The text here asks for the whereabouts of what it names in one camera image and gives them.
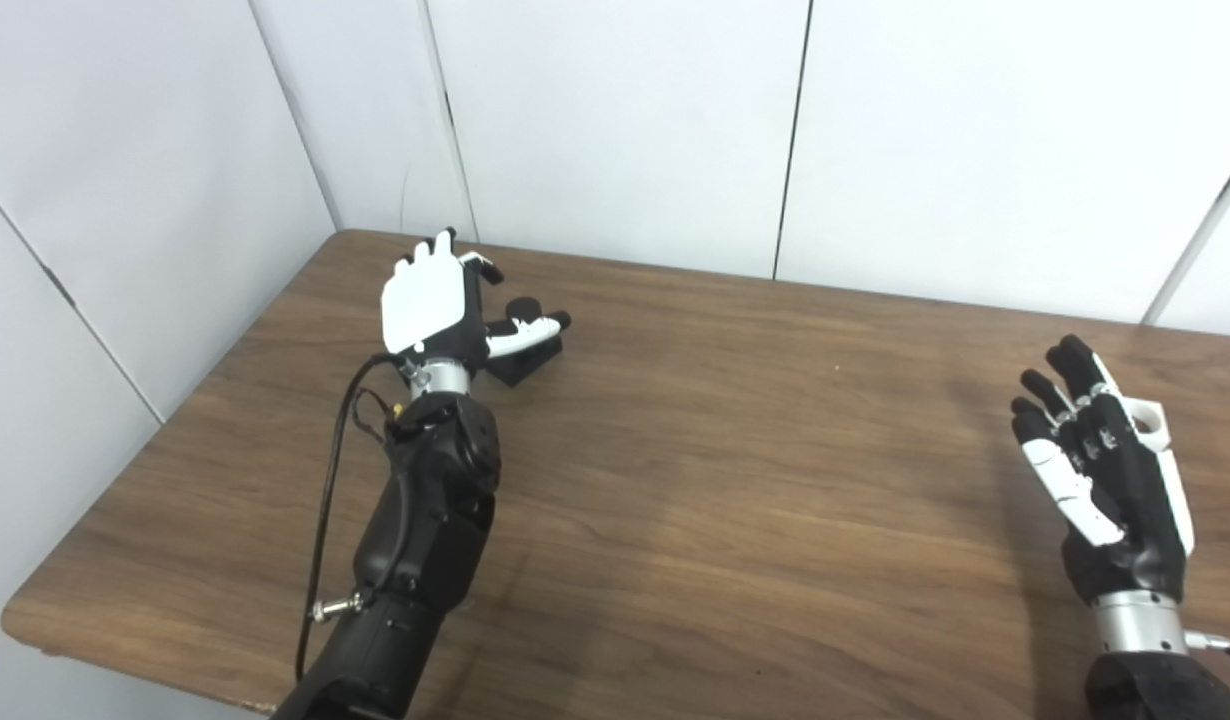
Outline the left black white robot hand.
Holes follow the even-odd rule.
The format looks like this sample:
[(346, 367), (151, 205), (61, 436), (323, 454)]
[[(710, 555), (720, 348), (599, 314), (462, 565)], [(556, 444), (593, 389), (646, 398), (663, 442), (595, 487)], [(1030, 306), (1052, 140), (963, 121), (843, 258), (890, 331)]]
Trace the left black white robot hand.
[(501, 284), (506, 274), (482, 254), (455, 252), (454, 228), (417, 242), (394, 266), (379, 297), (383, 342), (391, 354), (415, 364), (456, 361), (478, 372), (501, 357), (528, 354), (569, 329), (568, 313), (545, 313), (533, 297), (506, 306), (506, 318), (483, 319), (483, 284)]

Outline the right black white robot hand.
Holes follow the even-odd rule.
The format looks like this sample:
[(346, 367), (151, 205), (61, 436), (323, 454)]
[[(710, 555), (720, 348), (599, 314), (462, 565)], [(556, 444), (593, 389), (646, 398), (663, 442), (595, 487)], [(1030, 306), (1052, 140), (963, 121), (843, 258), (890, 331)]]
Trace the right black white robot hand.
[(1127, 395), (1076, 334), (1046, 351), (1053, 375), (1027, 369), (1011, 427), (1066, 519), (1060, 558), (1077, 597), (1144, 591), (1180, 602), (1196, 546), (1164, 405)]

